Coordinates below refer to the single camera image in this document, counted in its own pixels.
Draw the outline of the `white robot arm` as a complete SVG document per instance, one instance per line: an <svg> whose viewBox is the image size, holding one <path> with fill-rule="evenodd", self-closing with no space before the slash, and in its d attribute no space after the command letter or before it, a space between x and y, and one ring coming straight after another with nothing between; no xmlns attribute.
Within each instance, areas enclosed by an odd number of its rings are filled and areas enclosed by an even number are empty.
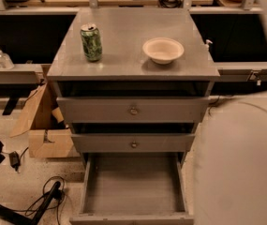
<svg viewBox="0 0 267 225"><path fill-rule="evenodd" d="M201 126L193 173L194 225L267 225L267 91Z"/></svg>

